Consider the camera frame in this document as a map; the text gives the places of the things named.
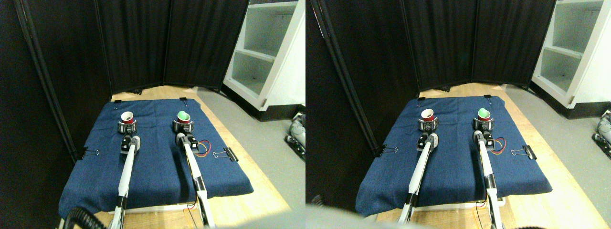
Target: shelf compartment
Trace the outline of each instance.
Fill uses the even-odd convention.
[[[276,57],[274,56],[270,56],[261,52],[257,52],[257,51],[253,51],[253,50],[248,50],[248,49],[236,49],[235,50],[236,53],[241,53],[244,55],[248,55],[248,56],[252,56],[254,58],[259,58],[261,60],[265,60],[267,62],[274,62],[274,60],[276,60]]]
[[[236,51],[233,57],[233,74],[230,79],[259,95],[272,65],[272,62]]]
[[[246,13],[244,49],[277,56],[297,2],[250,5]]]
[[[295,11],[295,7],[297,6],[297,2],[296,1],[292,1],[292,2],[274,2],[274,3],[263,3],[263,4],[254,4],[254,5],[249,5],[248,6],[248,10],[250,11],[254,11],[254,10],[261,10],[261,11],[265,11],[267,13],[273,13],[273,14],[293,14],[293,11]]]
[[[602,5],[603,0],[561,0],[556,3],[556,5],[571,5],[579,8],[589,8],[594,7],[600,10],[600,5]]]
[[[544,77],[566,93],[571,86],[573,77],[575,77],[579,62],[580,59],[557,51],[543,49],[541,77]]]
[[[560,53],[562,55],[567,55],[567,56],[570,56],[576,59],[581,59],[581,57],[584,56],[583,53],[575,52],[573,50],[568,50],[566,48],[561,48],[561,47],[556,47],[556,46],[545,46],[544,49],[548,51]]]
[[[558,1],[554,18],[554,46],[584,53],[601,7],[602,1]]]

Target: black hose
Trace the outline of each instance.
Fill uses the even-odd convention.
[[[66,216],[64,229],[72,229],[75,224],[83,229],[106,229],[97,217],[82,207],[74,207],[70,210]]]

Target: black binder clip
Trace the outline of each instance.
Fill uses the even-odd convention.
[[[426,97],[420,97],[420,98],[418,98],[418,106],[417,106],[417,107],[420,107],[420,103],[421,103],[422,101],[424,101],[425,99],[426,99]]]
[[[185,106],[189,106],[189,105],[187,104],[187,98],[185,98],[185,97],[180,97],[180,101],[182,101],[183,103],[185,103]]]
[[[484,95],[484,98],[486,98],[488,100],[488,104],[492,104],[492,96],[491,95]]]
[[[121,100],[115,100],[115,107],[114,107],[115,110],[119,108],[120,103],[121,103]]]
[[[399,151],[399,147],[388,148],[386,147],[386,145],[384,145],[384,148],[382,148],[382,153],[380,153],[380,155],[382,155],[383,153],[396,153],[397,151]]]
[[[82,153],[80,160],[85,158],[85,156],[92,156],[92,155],[99,155],[99,154],[100,154],[100,150],[88,150],[88,147],[83,147],[83,153]]]
[[[523,149],[521,149],[521,150],[511,150],[511,154],[513,156],[516,156],[516,155],[525,155],[525,156],[528,156],[531,160],[532,159],[536,160],[535,152],[533,152],[533,149],[530,148],[530,145],[523,145],[522,148]],[[525,153],[515,153],[515,152],[522,151],[522,150],[524,150]]]
[[[235,162],[238,161],[238,158],[235,156],[235,154],[233,153],[233,150],[231,150],[231,148],[227,147],[227,148],[223,148],[223,150],[225,150],[225,151],[220,152],[220,153],[212,152],[212,156],[214,156],[214,158],[229,158],[231,161],[235,161]],[[221,153],[225,153],[225,154],[227,154],[227,156],[218,156]]]

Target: white cabinet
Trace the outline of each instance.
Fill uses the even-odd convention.
[[[258,111],[306,103],[305,0],[249,5],[224,84]]]
[[[532,81],[562,106],[611,101],[611,0],[558,1]]]

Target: cup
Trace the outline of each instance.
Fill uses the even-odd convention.
[[[126,111],[121,114],[121,121],[125,124],[131,124],[134,122],[134,114],[132,112]]]
[[[420,113],[420,116],[422,117],[422,120],[427,122],[433,121],[435,119],[435,117],[433,117],[432,109],[426,109],[422,111],[422,113]]]
[[[488,121],[490,120],[490,112],[482,108],[477,112],[477,118],[481,121]]]
[[[185,111],[180,111],[177,117],[179,123],[189,123],[189,121],[191,121],[191,116]]]

